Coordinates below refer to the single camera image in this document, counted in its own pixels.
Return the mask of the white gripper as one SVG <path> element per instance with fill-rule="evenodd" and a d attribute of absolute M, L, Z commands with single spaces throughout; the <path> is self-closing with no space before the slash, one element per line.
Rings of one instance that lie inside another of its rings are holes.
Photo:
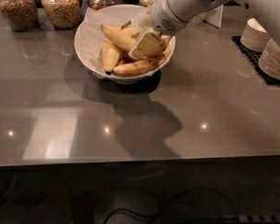
<path fill-rule="evenodd" d="M 145 28 L 136 38 L 128 55 L 139 60 L 162 52 L 161 34 L 175 35 L 189 24 L 189 0 L 154 0 L 138 16 L 137 25 Z"/>

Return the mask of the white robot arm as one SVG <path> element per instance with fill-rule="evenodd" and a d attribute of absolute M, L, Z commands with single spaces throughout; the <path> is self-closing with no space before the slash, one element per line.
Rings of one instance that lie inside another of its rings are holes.
<path fill-rule="evenodd" d="M 155 54 L 162 35 L 176 35 L 199 14 L 229 1 L 243 6 L 280 47 L 280 0 L 154 0 L 145 13 L 135 18 L 143 32 L 129 55 L 138 59 Z"/>

